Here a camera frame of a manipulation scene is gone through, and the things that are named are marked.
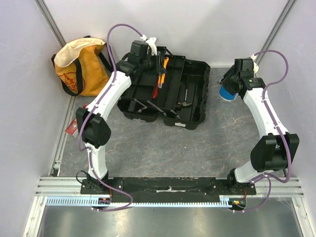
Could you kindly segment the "black rubber mallet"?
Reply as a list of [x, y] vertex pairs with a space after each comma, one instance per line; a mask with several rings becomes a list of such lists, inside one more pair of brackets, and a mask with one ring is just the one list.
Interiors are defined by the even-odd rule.
[[187, 79], [186, 79], [186, 85], [190, 85], [190, 82], [193, 82], [194, 83], [194, 98], [193, 98], [193, 101], [192, 101], [192, 103], [194, 102], [194, 100], [195, 100], [195, 98], [197, 97], [197, 88], [196, 88], [196, 86], [197, 86], [197, 83], [196, 83], [196, 81], [197, 81], [197, 75], [193, 75], [193, 74], [187, 74]]

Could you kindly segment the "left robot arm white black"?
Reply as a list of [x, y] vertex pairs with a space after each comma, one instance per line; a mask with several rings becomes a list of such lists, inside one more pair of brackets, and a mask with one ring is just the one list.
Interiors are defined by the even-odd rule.
[[110, 111], [132, 82], [143, 74], [157, 78], [166, 72], [156, 41], [155, 37], [135, 40], [130, 52], [114, 64], [114, 71], [101, 92], [86, 108], [76, 111], [79, 135], [88, 153], [88, 177], [93, 180], [91, 187], [98, 194], [105, 193], [109, 187], [105, 148], [111, 136], [107, 124]]

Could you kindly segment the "claw hammer red black handle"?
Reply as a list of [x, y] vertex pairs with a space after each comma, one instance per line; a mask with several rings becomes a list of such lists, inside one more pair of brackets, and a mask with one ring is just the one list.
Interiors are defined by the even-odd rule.
[[187, 107], [192, 106], [192, 104], [193, 104], [192, 102], [190, 102], [190, 103], [187, 102], [187, 99], [188, 99], [188, 90], [189, 90], [189, 86], [186, 85], [184, 101], [177, 103], [177, 107], [178, 107], [178, 108], [187, 108]]

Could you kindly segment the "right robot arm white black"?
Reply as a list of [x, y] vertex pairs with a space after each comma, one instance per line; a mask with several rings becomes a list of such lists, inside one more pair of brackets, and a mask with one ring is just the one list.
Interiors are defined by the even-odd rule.
[[233, 101], [239, 96], [248, 106], [260, 137], [250, 153], [250, 160], [228, 175], [226, 188], [234, 195], [243, 190], [244, 183], [272, 177], [276, 171], [290, 170], [299, 145], [298, 135], [289, 133], [274, 111], [264, 81], [255, 77], [258, 69], [252, 58], [235, 59], [219, 82], [219, 95], [223, 100]]

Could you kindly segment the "black plastic tool box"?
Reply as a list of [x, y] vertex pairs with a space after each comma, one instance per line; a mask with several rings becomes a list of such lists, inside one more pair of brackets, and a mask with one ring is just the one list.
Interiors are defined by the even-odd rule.
[[[167, 126], [194, 130], [205, 121], [211, 67], [206, 62], [172, 55], [165, 46], [159, 46], [158, 51], [169, 57], [169, 61], [164, 84], [161, 89], [158, 88], [157, 97], [153, 99], [158, 77], [143, 74], [124, 92], [117, 107], [128, 119], [153, 122], [161, 116]], [[192, 106], [178, 108], [177, 103], [184, 101], [187, 74], [197, 75], [197, 97]], [[190, 82], [187, 102], [192, 102], [193, 98], [194, 83]]]

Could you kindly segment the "red black utility knife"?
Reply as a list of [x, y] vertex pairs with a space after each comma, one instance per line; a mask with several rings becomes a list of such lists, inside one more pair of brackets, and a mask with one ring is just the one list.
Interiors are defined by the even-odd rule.
[[154, 89], [153, 99], [155, 99], [157, 95], [158, 95], [158, 83], [156, 84], [155, 89]]

